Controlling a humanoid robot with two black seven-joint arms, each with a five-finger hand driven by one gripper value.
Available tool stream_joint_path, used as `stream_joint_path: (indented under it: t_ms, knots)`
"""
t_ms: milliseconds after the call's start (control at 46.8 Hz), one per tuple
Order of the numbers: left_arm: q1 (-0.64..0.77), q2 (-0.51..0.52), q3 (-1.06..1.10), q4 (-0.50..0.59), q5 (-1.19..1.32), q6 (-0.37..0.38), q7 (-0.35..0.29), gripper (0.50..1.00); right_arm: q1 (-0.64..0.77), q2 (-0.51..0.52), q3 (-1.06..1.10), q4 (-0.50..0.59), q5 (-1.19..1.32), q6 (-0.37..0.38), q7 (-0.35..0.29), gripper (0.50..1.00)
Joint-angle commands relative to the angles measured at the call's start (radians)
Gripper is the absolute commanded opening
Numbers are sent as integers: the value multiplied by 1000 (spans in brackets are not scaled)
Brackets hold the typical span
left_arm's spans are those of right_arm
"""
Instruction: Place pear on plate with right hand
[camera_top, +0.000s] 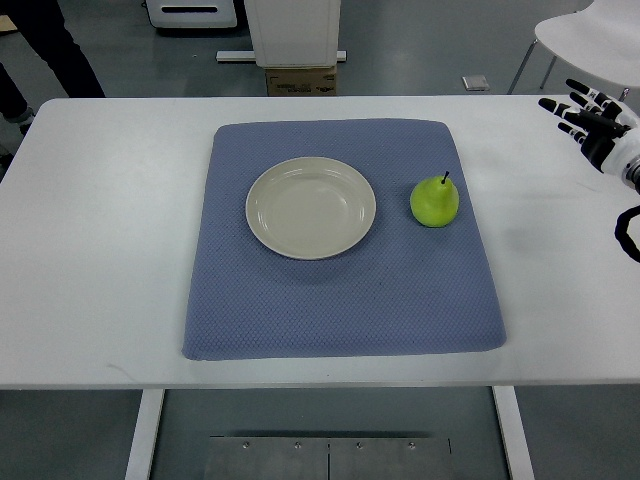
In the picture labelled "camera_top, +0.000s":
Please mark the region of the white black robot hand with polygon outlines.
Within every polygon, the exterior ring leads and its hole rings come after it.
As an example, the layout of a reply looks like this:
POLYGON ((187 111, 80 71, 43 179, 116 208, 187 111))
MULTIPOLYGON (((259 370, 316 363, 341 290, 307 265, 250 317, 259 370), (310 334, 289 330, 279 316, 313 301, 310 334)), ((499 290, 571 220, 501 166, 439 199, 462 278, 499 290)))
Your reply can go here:
POLYGON ((620 173, 638 162, 639 116, 624 103, 577 80, 567 79, 571 103, 542 98, 538 105, 560 119, 581 154, 601 173, 620 173))

